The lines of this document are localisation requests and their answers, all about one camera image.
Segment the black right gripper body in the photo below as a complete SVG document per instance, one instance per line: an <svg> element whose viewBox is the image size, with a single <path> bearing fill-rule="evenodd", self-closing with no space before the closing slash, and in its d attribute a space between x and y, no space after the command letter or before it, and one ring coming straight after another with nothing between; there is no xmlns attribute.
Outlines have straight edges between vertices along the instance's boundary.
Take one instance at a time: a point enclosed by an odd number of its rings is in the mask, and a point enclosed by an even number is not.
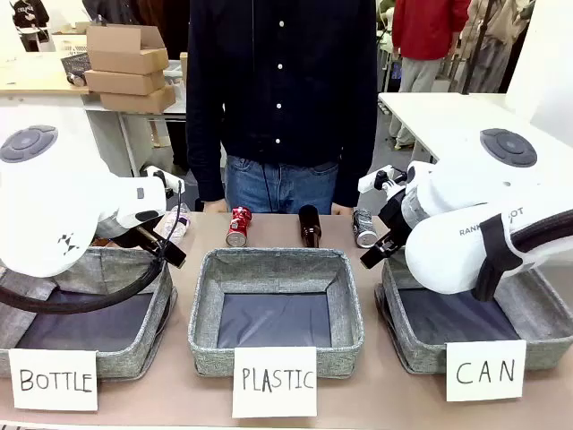
<svg viewBox="0 0 573 430"><path fill-rule="evenodd" d="M389 197L379 212L379 218L389 229L383 238L394 245L404 245L411 233L411 228L406 223L402 214L402 201L404 197L405 193L396 193Z"/></svg>

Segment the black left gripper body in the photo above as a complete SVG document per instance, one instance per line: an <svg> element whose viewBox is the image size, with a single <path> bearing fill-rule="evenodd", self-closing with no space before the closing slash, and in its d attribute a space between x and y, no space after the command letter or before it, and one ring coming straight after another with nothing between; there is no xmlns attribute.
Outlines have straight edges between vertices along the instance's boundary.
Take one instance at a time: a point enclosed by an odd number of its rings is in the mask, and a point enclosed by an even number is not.
<svg viewBox="0 0 573 430"><path fill-rule="evenodd" d="M112 238L111 241L126 249L139 247L155 256L160 255L165 247L165 239L144 225L131 228L121 236Z"/></svg>

